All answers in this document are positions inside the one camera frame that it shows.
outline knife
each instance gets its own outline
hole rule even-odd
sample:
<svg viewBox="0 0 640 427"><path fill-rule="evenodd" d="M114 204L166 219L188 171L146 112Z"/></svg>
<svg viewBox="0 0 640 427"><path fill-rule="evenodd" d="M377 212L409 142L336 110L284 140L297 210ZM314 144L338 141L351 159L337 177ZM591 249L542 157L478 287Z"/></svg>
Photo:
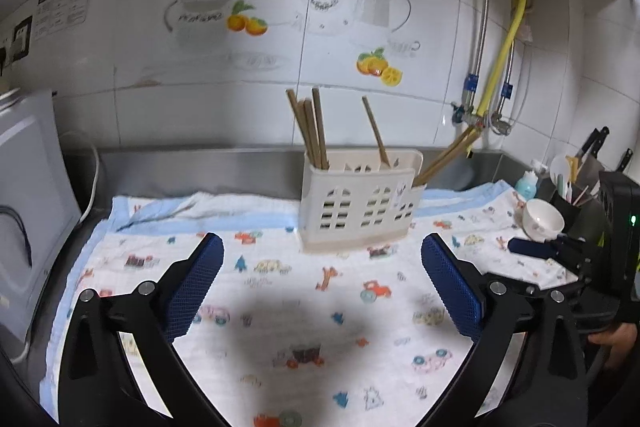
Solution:
<svg viewBox="0 0 640 427"><path fill-rule="evenodd" d="M591 147L591 156L598 159L598 153L600 152L600 149L602 149L604 140L607 139L607 136L609 136L609 127L604 126L600 131L600 136L598 136L596 141L593 143L593 146Z"/></svg>
<svg viewBox="0 0 640 427"><path fill-rule="evenodd" d="M620 164L618 165L616 172L624 172L626 166L629 165L629 162L631 161L631 156L633 155L634 152L631 149L627 149L625 155L622 156L622 160L620 160Z"/></svg>
<svg viewBox="0 0 640 427"><path fill-rule="evenodd" d="M600 131L597 129L594 129L593 131L591 131L591 134L589 135L589 137L587 138L587 141L584 143L584 145L582 146L582 149L580 149L575 157L578 158L578 161L580 161L582 159L582 157L587 154L587 151L591 148L591 146L593 145L593 143L600 137Z"/></svg>

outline wooden chopstick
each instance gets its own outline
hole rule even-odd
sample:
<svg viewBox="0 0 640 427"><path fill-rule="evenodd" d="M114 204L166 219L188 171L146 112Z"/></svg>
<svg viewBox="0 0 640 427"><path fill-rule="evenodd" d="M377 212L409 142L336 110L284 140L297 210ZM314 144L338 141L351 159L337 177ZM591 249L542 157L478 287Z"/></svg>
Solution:
<svg viewBox="0 0 640 427"><path fill-rule="evenodd" d="M369 99L366 96L363 96L362 103L364 104L364 108L367 111L369 122L371 124L371 127L373 128L373 134L376 135L376 142L378 142L378 151L380 151L380 161L386 164L387 167L391 167L391 163L389 163L389 156L386 155L385 145L382 143L382 137L380 136L380 131L378 130L378 126L376 124L376 119L374 118L373 111L371 110L371 106L369 105Z"/></svg>
<svg viewBox="0 0 640 427"><path fill-rule="evenodd" d="M316 112L316 127L318 128L318 145L320 147L320 168L329 169L329 160L326 157L326 143L324 142L324 122L322 121L322 106L320 105L320 90L314 87L311 90L314 97L314 110Z"/></svg>
<svg viewBox="0 0 640 427"><path fill-rule="evenodd" d="M439 155L436 161L432 162L423 172L414 178L414 187L428 183L438 172L454 160L456 156L459 156L467 147L475 142L480 136L480 133L475 127L468 127L462 136L462 140L456 140L452 143L444 155Z"/></svg>
<svg viewBox="0 0 640 427"><path fill-rule="evenodd" d="M320 146L318 145L318 133L316 132L316 117L314 116L314 105L310 98L304 101L306 128L309 132L309 142L311 142L311 152L313 153L313 163L316 169L321 168Z"/></svg>
<svg viewBox="0 0 640 427"><path fill-rule="evenodd" d="M575 198L574 203L572 203L574 206L578 204L578 201L580 201L580 199L583 197L584 193L588 190L589 185L587 185L584 190L580 193L580 196L578 196L577 198Z"/></svg>
<svg viewBox="0 0 640 427"><path fill-rule="evenodd" d="M309 140L309 131L306 127L305 113L303 112L301 106L298 104L298 99L296 98L296 92L293 89L287 89L287 98L289 99L289 103L291 105L291 110L293 111L293 115L296 117L296 121L298 122L298 127L300 128L300 134L302 134L302 139L305 143L306 155L309 157L309 161L313 163L313 153L311 150L311 142Z"/></svg>

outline instruction sticker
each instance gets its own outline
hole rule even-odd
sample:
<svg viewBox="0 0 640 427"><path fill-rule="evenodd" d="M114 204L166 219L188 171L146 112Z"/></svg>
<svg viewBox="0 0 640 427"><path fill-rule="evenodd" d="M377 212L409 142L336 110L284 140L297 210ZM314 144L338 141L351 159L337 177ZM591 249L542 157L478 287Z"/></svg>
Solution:
<svg viewBox="0 0 640 427"><path fill-rule="evenodd" d="M83 23L88 6L89 0L38 0L33 39Z"/></svg>

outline pipe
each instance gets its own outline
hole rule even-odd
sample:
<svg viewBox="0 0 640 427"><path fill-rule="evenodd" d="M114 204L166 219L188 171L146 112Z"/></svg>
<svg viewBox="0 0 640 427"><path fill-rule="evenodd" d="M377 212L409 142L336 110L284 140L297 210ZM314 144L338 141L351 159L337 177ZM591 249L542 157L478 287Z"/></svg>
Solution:
<svg viewBox="0 0 640 427"><path fill-rule="evenodd" d="M462 95L462 105L469 110L473 110L474 100L476 98L476 89L478 88L478 77L480 75L480 66L482 63L482 52L484 51L484 38L486 36L486 23L489 17L489 0L482 3L482 16L480 19L480 32L478 35L478 45L476 46L476 56L474 58L474 66L471 73L465 81L465 90Z"/></svg>
<svg viewBox="0 0 640 427"><path fill-rule="evenodd" d="M484 117L486 112L489 110L491 99L494 95L495 86L497 86L498 84L498 78L500 77L500 72L504 67L504 63L507 61L507 56L509 55L511 44L516 38L516 33L518 31L520 23L522 22L522 18L524 17L524 9L526 5L527 0L518 0L518 6L513 16L513 20L511 21L509 31L507 32L507 37L502 43L500 53L498 54L498 59L495 61L494 68L491 71L491 75L489 76L487 85L484 88L484 93L482 94L482 99L480 100L480 105L478 106L478 116L480 117Z"/></svg>
<svg viewBox="0 0 640 427"><path fill-rule="evenodd" d="M511 70L513 69L513 55L516 47L516 41L511 43L511 48L509 48L509 57L507 58L507 70L504 72L504 84L502 84L502 92L500 93L500 100L498 101L498 107L495 109L495 112L499 115L502 115L502 110L504 108L504 102L511 98L511 90L510 90L510 80L511 80Z"/></svg>

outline white plastic holder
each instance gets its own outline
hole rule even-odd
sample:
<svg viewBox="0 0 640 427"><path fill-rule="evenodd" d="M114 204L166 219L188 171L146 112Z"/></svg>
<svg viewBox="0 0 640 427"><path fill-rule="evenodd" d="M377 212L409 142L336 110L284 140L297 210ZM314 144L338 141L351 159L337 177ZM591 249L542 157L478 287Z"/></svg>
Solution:
<svg viewBox="0 0 640 427"><path fill-rule="evenodd" d="M407 234L424 185L412 187L422 167L413 149L327 151L329 170L316 169L305 155L298 230L305 251L363 248Z"/></svg>

